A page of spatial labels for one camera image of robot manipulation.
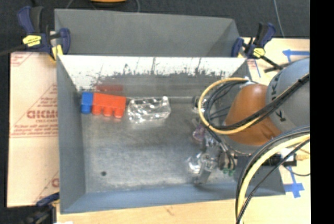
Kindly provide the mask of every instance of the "gray box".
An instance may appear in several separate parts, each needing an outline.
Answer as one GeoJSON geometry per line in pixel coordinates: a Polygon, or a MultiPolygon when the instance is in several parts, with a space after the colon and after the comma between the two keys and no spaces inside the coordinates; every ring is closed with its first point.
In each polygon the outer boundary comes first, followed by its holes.
{"type": "MultiPolygon", "coordinates": [[[[234,198],[242,167],[234,176],[217,171],[203,186],[194,186],[186,169],[188,157],[200,151],[191,140],[193,97],[218,79],[249,76],[246,60],[229,58],[228,43],[224,50],[233,20],[57,10],[56,25],[69,28],[72,38],[71,52],[57,59],[62,214],[234,198]],[[163,22],[165,32],[152,19],[163,22]],[[229,22],[225,29],[224,22],[229,22]],[[219,35],[208,32],[209,23],[216,32],[220,26],[219,35]],[[85,31],[86,25],[94,32],[85,31]],[[201,25],[203,33],[187,32],[201,25]],[[118,32],[105,34],[117,26],[118,32]],[[152,32],[154,26],[160,31],[152,32]],[[141,124],[126,113],[120,120],[81,114],[83,91],[128,99],[166,95],[172,113],[141,124]]],[[[279,175],[267,182],[257,195],[284,193],[279,175]]]]}

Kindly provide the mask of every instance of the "red lego brick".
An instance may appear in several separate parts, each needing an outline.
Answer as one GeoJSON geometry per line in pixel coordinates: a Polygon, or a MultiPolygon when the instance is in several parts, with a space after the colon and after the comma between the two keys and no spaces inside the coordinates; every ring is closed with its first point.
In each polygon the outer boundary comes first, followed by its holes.
{"type": "Polygon", "coordinates": [[[122,118],[126,106],[126,97],[95,92],[93,95],[92,114],[122,118]]]}

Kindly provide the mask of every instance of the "clamp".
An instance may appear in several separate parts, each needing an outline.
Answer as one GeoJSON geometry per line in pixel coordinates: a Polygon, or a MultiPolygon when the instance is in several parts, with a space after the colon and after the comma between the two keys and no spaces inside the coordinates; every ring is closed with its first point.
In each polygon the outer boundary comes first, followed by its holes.
{"type": "Polygon", "coordinates": [[[70,47],[70,33],[67,28],[60,28],[59,32],[50,35],[42,33],[40,29],[40,16],[43,7],[26,6],[17,13],[18,22],[26,32],[22,42],[26,51],[46,52],[56,59],[57,54],[66,54],[70,47]],[[52,39],[61,39],[60,44],[53,46],[52,39]]]}
{"type": "Polygon", "coordinates": [[[244,39],[237,38],[232,46],[231,57],[237,57],[244,49],[244,55],[246,58],[263,59],[267,63],[271,64],[275,69],[282,70],[281,65],[276,64],[272,60],[265,57],[265,45],[269,42],[273,35],[276,33],[275,27],[271,23],[264,25],[262,22],[259,23],[259,28],[255,39],[251,38],[248,44],[244,42],[244,39]]]}

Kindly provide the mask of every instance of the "blue tape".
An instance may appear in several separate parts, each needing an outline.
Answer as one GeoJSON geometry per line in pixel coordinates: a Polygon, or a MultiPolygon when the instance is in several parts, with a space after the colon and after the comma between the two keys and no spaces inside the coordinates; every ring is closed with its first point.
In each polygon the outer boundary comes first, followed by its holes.
{"type": "Polygon", "coordinates": [[[294,177],[294,174],[292,173],[291,167],[287,167],[287,169],[290,171],[291,178],[292,178],[292,184],[284,184],[284,190],[286,192],[292,192],[294,198],[301,197],[300,191],[304,191],[304,186],[302,183],[297,183],[296,178],[294,177]]]}

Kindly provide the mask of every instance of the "yellow cable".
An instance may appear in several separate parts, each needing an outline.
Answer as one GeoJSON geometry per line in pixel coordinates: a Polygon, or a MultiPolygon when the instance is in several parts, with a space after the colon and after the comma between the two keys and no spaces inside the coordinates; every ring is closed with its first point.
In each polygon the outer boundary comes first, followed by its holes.
{"type": "Polygon", "coordinates": [[[239,132],[239,131],[242,131],[244,130],[245,128],[247,128],[248,126],[252,125],[255,121],[257,121],[259,118],[255,118],[254,120],[246,123],[245,125],[241,126],[241,127],[238,127],[238,128],[235,128],[235,129],[232,129],[232,130],[229,130],[229,131],[222,131],[222,130],[219,130],[219,129],[216,129],[214,128],[213,126],[210,125],[210,123],[205,119],[204,115],[203,115],[203,112],[202,112],[202,103],[203,103],[203,99],[205,97],[205,95],[212,89],[214,88],[215,86],[219,85],[219,84],[223,84],[223,83],[226,83],[226,82],[229,82],[229,81],[243,81],[243,82],[247,82],[249,81],[248,79],[245,79],[245,78],[241,78],[241,77],[231,77],[231,78],[225,78],[225,79],[221,79],[221,80],[218,80],[216,82],[214,82],[213,84],[211,84],[209,87],[207,87],[203,93],[201,94],[200,98],[199,98],[199,101],[198,101],[198,113],[199,113],[199,117],[200,119],[202,120],[202,122],[207,126],[209,127],[212,131],[218,133],[218,134],[233,134],[233,133],[236,133],[236,132],[239,132]]]}
{"type": "Polygon", "coordinates": [[[309,138],[310,138],[310,134],[307,134],[307,135],[304,135],[304,136],[301,136],[301,137],[298,137],[298,138],[290,139],[287,142],[283,142],[283,143],[279,144],[278,146],[276,146],[275,148],[273,148],[273,149],[269,150],[268,152],[266,152],[264,155],[262,155],[254,163],[254,165],[251,167],[251,169],[249,170],[249,172],[245,176],[244,181],[243,181],[243,183],[241,185],[240,192],[239,192],[239,197],[238,197],[238,205],[237,205],[237,214],[236,214],[236,217],[238,217],[238,215],[239,215],[239,213],[240,213],[240,211],[242,209],[248,185],[249,185],[250,181],[252,180],[252,178],[253,178],[254,174],[256,173],[256,171],[259,169],[259,167],[268,158],[270,158],[272,155],[274,155],[277,152],[279,152],[281,149],[290,147],[290,146],[298,144],[298,143],[302,143],[302,142],[306,141],[309,138]]]}

